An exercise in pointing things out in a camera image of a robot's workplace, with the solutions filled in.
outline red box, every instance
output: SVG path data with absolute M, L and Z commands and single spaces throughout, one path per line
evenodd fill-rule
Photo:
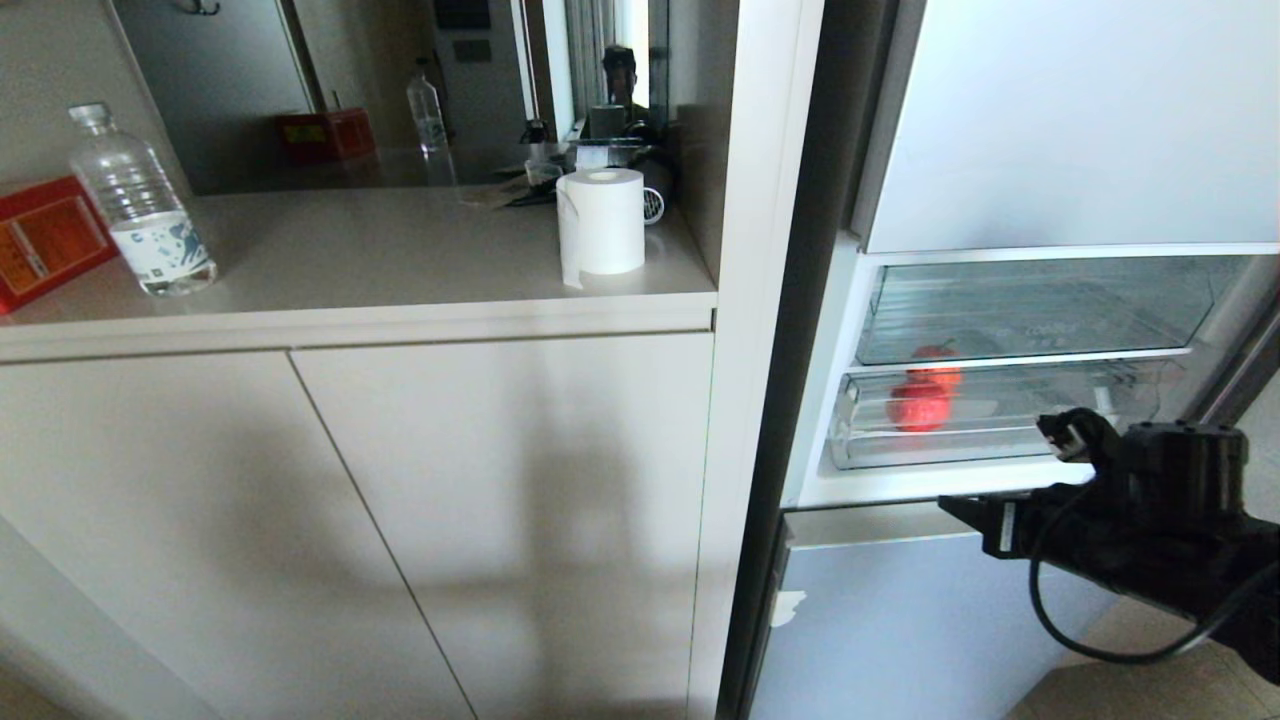
M 0 315 L 118 254 L 74 177 L 0 197 Z
M 375 150 L 369 113 L 351 108 L 333 113 L 276 115 L 275 129 L 296 165 L 332 163 Z

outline toilet paper roll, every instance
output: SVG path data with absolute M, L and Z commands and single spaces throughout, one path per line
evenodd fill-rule
M 556 181 L 561 270 L 582 287 L 580 273 L 614 275 L 644 265 L 644 176 L 605 168 Z

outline tomato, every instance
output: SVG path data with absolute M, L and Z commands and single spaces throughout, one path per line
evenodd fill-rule
M 906 433 L 936 430 L 951 419 L 951 391 L 947 386 L 922 379 L 890 391 L 892 400 L 884 407 L 888 419 Z
M 943 342 L 942 345 L 925 345 L 918 347 L 911 357 L 920 360 L 933 359 L 933 357 L 955 357 L 959 355 L 955 350 L 947 347 L 951 345 L 951 340 Z M 906 372 L 908 377 L 918 380 L 929 380 L 946 387 L 956 387 L 964 382 L 964 372 L 960 368 L 918 368 Z

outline water bottle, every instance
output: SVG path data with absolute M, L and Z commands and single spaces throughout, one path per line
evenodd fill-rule
M 207 287 L 218 265 L 150 145 L 120 131 L 105 102 L 68 110 L 84 140 L 70 165 L 142 290 L 175 296 Z
M 417 59 L 417 70 L 408 82 L 408 109 L 413 113 L 413 126 L 417 127 L 417 142 L 424 155 L 448 150 L 449 140 L 444 132 L 444 115 L 440 113 L 440 96 L 435 86 L 426 79 L 426 58 Z

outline open refrigerator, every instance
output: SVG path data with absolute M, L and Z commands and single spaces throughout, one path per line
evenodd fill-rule
M 1088 480 L 1039 415 L 1199 421 L 1280 324 L 1276 23 L 1247 0 L 826 3 L 739 716 L 997 720 L 1059 662 L 1025 561 L 934 500 Z M 1070 634 L 1114 601 L 1046 583 Z
M 1036 418 L 1085 406 L 1121 430 L 1183 418 L 1274 296 L 1275 251 L 837 242 L 828 293 L 844 292 L 824 304 L 801 409 L 815 432 L 796 432 L 782 506 L 1087 480 Z

